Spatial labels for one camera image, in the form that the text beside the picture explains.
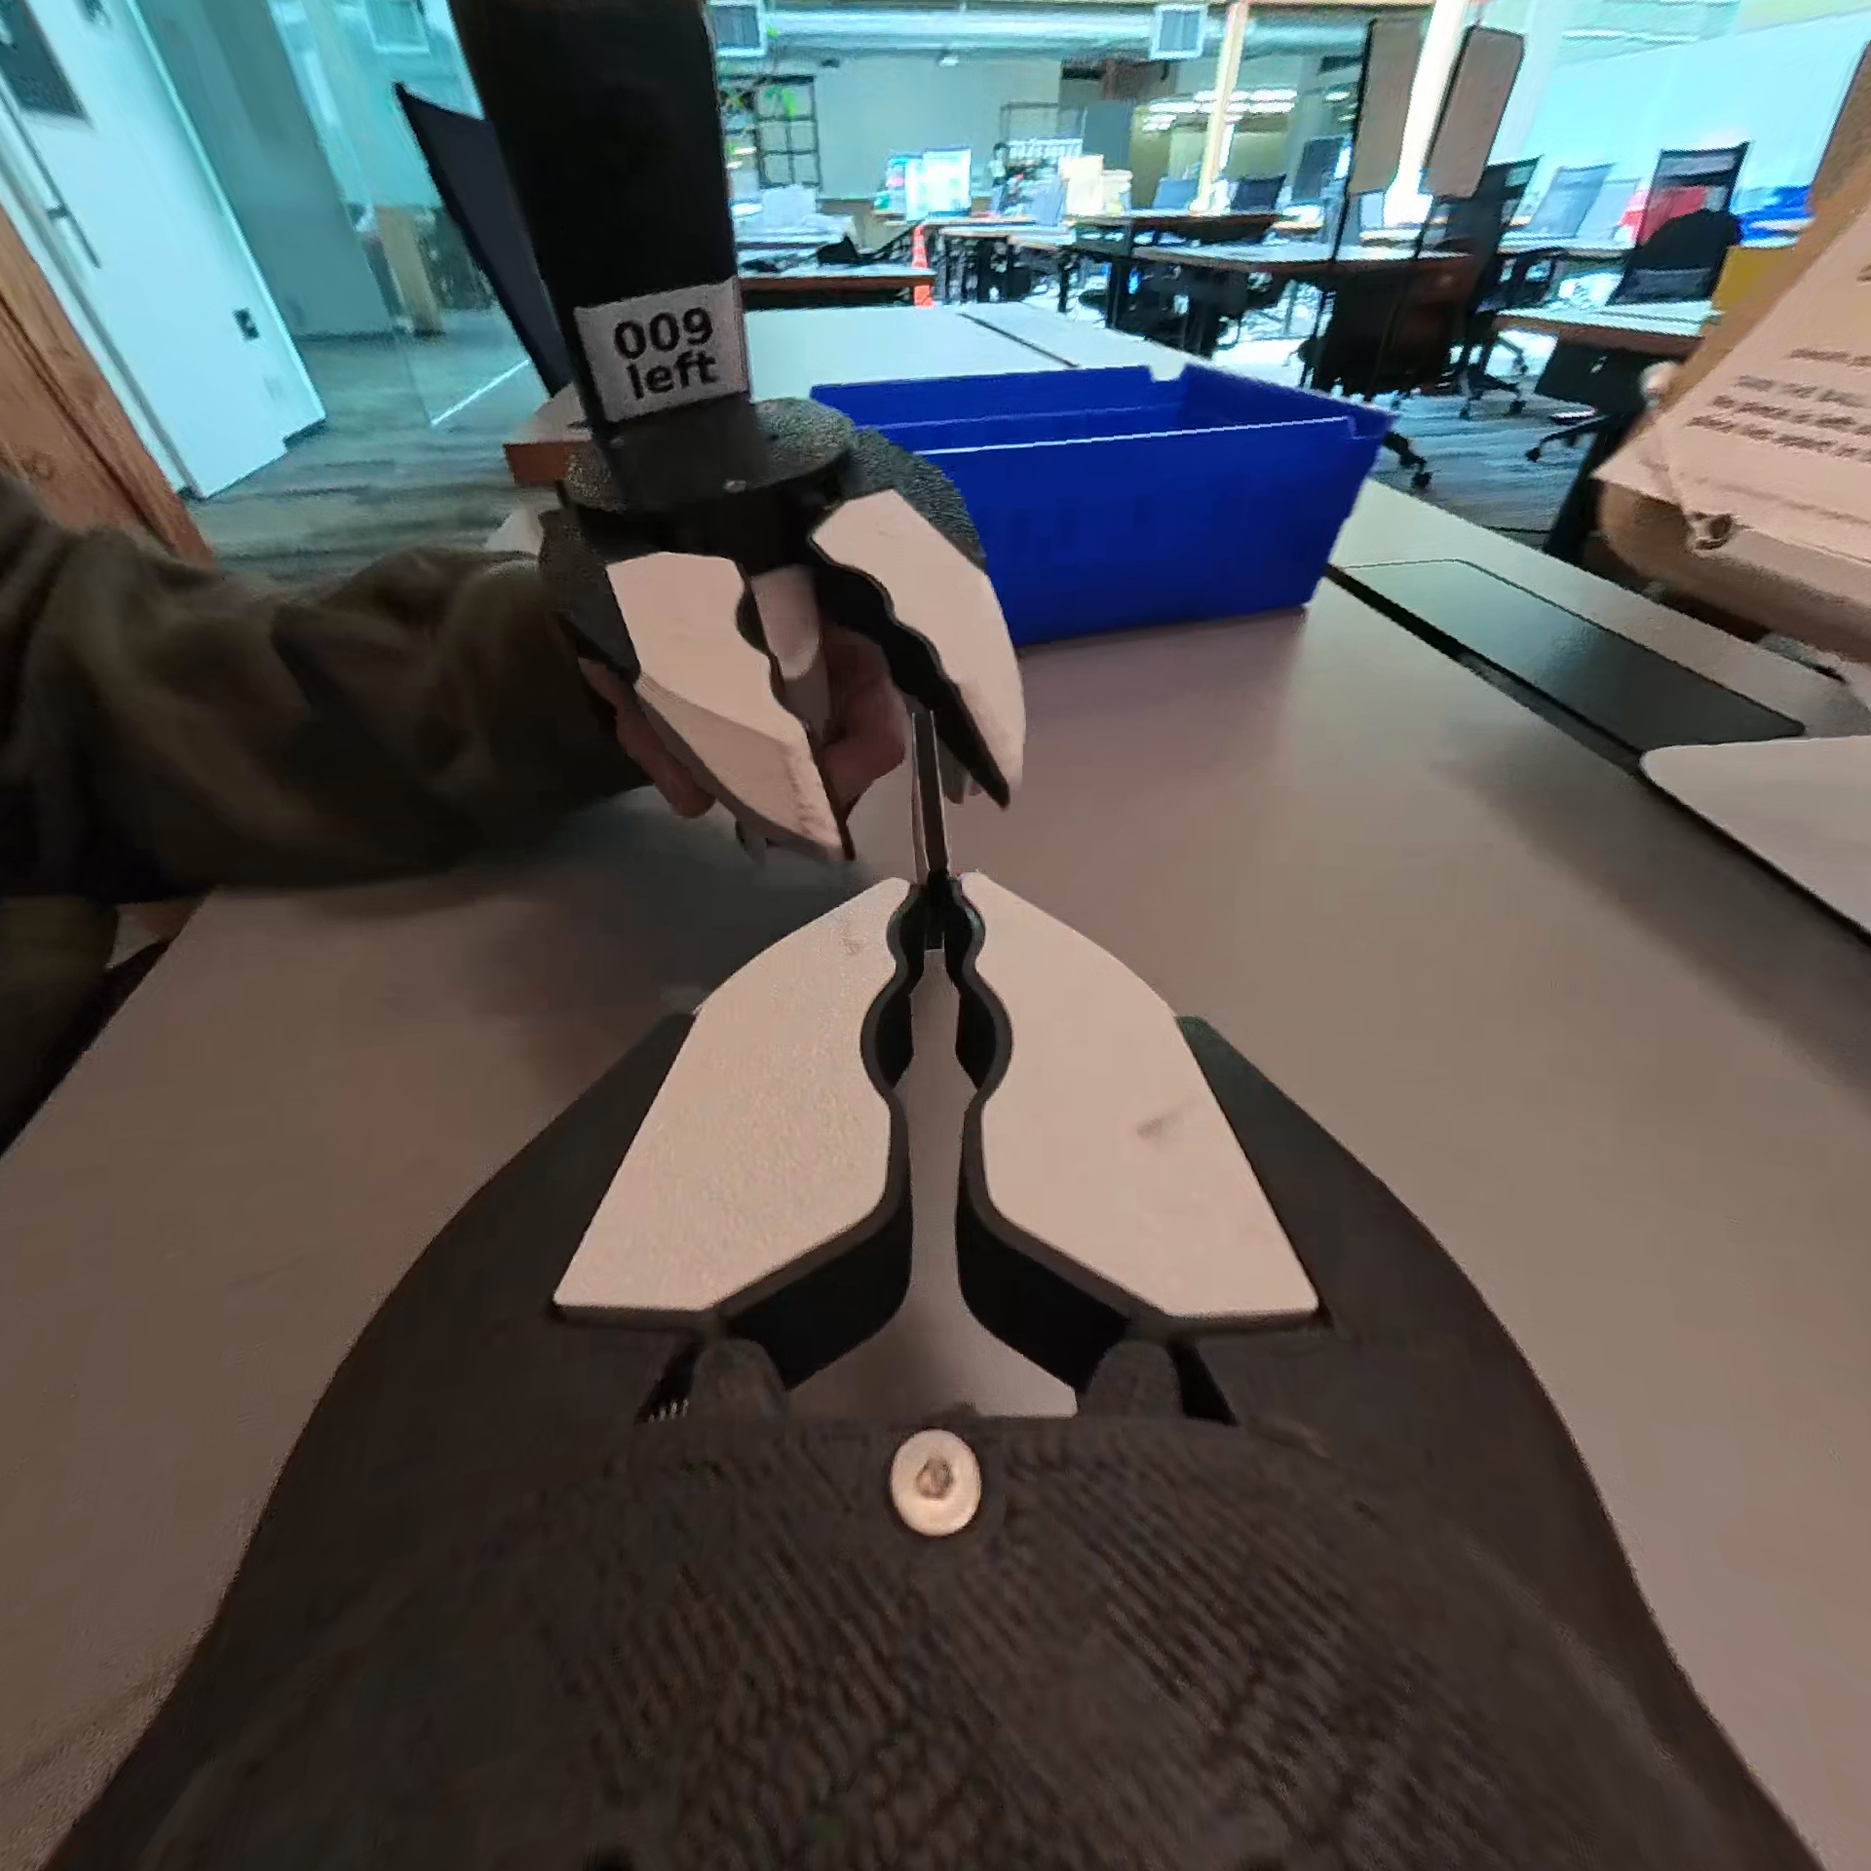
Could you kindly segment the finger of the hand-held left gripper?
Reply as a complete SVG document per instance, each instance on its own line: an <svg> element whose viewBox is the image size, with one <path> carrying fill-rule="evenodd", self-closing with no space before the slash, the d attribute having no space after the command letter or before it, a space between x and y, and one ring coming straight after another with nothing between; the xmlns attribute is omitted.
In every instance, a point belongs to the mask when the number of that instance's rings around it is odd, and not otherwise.
<svg viewBox="0 0 1871 1871"><path fill-rule="evenodd" d="M805 721L779 666L751 638L762 622L729 558L657 550L607 564L604 583L652 730L733 812L743 833L821 859L850 859Z"/></svg>
<svg viewBox="0 0 1871 1871"><path fill-rule="evenodd" d="M1024 677L993 579L889 488L839 502L809 532L839 626L877 644L938 749L998 809L1024 777Z"/></svg>

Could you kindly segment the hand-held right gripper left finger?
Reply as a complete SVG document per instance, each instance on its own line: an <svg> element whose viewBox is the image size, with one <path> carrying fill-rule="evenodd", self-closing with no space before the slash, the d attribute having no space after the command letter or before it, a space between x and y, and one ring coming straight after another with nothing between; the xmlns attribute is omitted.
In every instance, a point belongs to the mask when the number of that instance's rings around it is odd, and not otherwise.
<svg viewBox="0 0 1871 1871"><path fill-rule="evenodd" d="M568 1322L739 1337L801 1383L898 1314L906 924L912 886L877 881L694 1008L550 1294Z"/></svg>

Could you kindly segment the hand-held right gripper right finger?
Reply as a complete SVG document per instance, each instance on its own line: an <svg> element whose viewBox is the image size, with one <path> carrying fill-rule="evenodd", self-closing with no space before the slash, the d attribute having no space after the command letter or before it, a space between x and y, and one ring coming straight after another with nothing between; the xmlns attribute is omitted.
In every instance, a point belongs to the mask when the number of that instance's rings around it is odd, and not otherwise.
<svg viewBox="0 0 1871 1871"><path fill-rule="evenodd" d="M1129 1337L1322 1318L1193 1040L1137 971L968 871L956 1013L972 1078L956 1270L998 1342L1087 1383Z"/></svg>

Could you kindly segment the person's left forearm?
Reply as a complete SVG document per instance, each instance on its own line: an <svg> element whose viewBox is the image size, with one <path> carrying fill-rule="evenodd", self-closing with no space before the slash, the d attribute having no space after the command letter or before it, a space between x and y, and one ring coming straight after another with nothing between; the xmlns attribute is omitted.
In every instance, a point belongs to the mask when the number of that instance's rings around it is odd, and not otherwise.
<svg viewBox="0 0 1871 1871"><path fill-rule="evenodd" d="M4 898L418 876L642 784L525 558L289 596L4 482Z"/></svg>

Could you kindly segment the person's left hand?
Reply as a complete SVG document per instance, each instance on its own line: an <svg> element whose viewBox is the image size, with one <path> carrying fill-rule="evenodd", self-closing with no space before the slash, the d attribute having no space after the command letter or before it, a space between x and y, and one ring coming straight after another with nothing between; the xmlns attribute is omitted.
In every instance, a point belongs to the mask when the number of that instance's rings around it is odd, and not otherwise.
<svg viewBox="0 0 1871 1871"><path fill-rule="evenodd" d="M685 822L697 822L711 809L723 809L713 799L713 789L699 784L691 774L691 768L673 750L673 746L652 730L650 716L642 713L634 695L636 672L626 675L607 666L596 655L591 645L576 645L574 655L591 692L613 709L619 742L624 753L642 770L646 784L652 784L665 804L676 809L676 815ZM898 764L906 753L906 720L882 655L861 640L835 640L830 682L826 688L826 699L830 703L830 736L811 737L811 749L817 753L826 784L830 789L830 801L850 840L850 809L862 799L869 785L898 770ZM743 833L743 844L751 849L765 847L759 837L749 833Z"/></svg>

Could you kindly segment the blue storage bin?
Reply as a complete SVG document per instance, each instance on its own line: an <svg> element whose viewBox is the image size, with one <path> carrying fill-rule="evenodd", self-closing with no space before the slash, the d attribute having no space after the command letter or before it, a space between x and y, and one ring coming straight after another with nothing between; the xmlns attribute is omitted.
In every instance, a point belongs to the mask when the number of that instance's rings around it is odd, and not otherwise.
<svg viewBox="0 0 1871 1871"><path fill-rule="evenodd" d="M1310 601L1392 414L1230 368L816 384L968 502L1020 648Z"/></svg>

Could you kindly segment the grey panel on pole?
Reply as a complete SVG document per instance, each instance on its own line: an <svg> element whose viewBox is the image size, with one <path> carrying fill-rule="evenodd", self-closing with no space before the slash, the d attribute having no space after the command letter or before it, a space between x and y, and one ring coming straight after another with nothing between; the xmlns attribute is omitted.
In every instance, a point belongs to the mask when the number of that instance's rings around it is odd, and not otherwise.
<svg viewBox="0 0 1871 1871"><path fill-rule="evenodd" d="M1346 172L1351 202L1387 195L1398 181L1419 54L1423 27L1413 15L1387 14L1370 24Z"/></svg>
<svg viewBox="0 0 1871 1871"><path fill-rule="evenodd" d="M1423 195L1466 202L1479 190L1520 63L1524 35L1491 27L1464 33L1423 159Z"/></svg>

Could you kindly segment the person's torso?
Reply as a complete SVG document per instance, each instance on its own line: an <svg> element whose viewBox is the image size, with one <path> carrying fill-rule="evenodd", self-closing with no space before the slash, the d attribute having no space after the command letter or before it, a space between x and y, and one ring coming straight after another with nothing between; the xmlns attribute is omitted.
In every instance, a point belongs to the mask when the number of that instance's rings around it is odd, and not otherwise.
<svg viewBox="0 0 1871 1871"><path fill-rule="evenodd" d="M4 1153L201 906L4 895Z"/></svg>

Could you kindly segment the white rounded base board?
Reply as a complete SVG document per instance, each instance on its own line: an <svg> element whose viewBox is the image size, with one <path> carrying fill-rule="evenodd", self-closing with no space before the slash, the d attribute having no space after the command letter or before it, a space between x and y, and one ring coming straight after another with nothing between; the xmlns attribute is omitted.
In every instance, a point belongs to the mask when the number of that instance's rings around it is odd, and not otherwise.
<svg viewBox="0 0 1871 1871"><path fill-rule="evenodd" d="M1677 746L1639 774L1868 937L1868 736Z"/></svg>

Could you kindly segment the wooden sign board with paper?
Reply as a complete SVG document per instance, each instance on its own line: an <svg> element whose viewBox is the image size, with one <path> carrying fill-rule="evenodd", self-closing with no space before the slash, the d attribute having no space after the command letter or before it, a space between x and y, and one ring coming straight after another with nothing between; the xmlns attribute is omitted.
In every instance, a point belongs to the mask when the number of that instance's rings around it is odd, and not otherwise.
<svg viewBox="0 0 1871 1871"><path fill-rule="evenodd" d="M1868 164L1598 482L1632 574L1807 644L1868 692Z"/></svg>

